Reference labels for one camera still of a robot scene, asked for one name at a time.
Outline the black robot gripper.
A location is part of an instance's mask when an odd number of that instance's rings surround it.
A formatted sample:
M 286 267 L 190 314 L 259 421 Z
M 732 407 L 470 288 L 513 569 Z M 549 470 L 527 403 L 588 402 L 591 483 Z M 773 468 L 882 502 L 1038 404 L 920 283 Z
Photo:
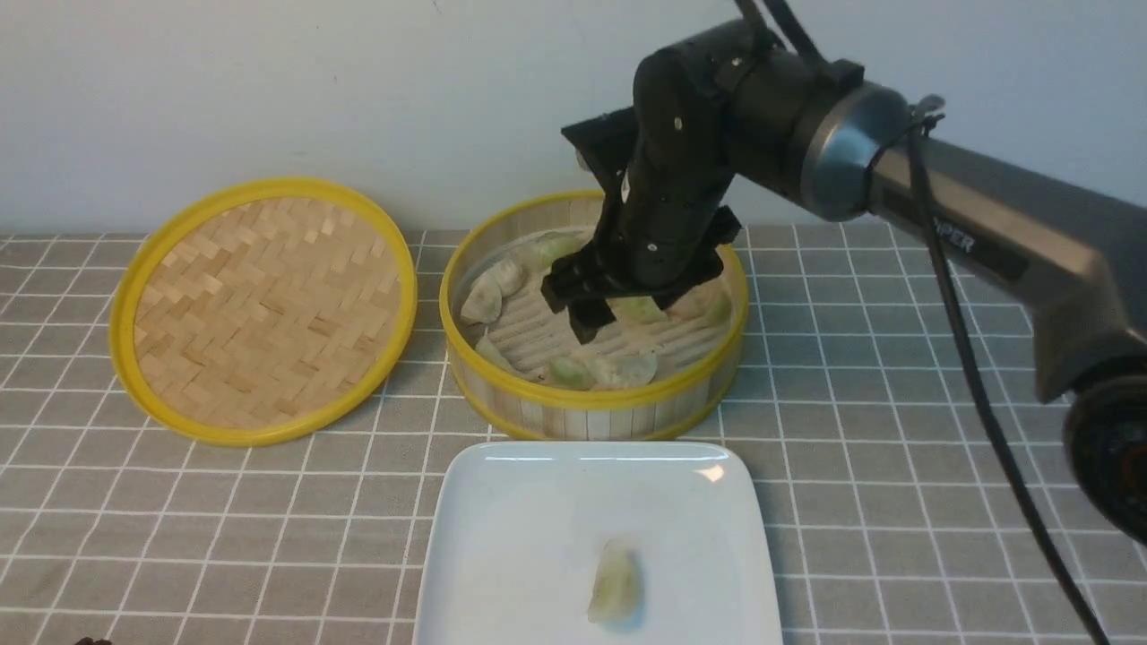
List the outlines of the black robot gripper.
M 717 244 L 732 238 L 713 215 L 732 181 L 721 151 L 725 99 L 717 54 L 677 42 L 635 67 L 634 102 L 562 129 L 606 193 L 594 236 L 551 264 L 540 293 L 568 306 L 582 344 L 618 322 L 608 301 L 651 297 L 663 311 L 720 274 Z

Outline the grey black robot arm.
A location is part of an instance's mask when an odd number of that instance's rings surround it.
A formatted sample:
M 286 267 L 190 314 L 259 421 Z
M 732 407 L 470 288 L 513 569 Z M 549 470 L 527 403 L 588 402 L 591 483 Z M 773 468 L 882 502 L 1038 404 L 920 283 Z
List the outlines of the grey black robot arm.
M 824 61 L 785 13 L 789 50 L 757 13 L 646 56 L 634 103 L 562 134 L 604 189 L 594 236 L 541 293 L 582 343 L 611 300 L 662 309 L 717 277 L 741 230 L 738 176 L 832 223 L 876 215 L 934 236 L 1030 310 L 1038 401 L 1074 394 L 1066 453 L 1097 510 L 1144 541 L 1144 208 L 938 142 L 918 104 Z

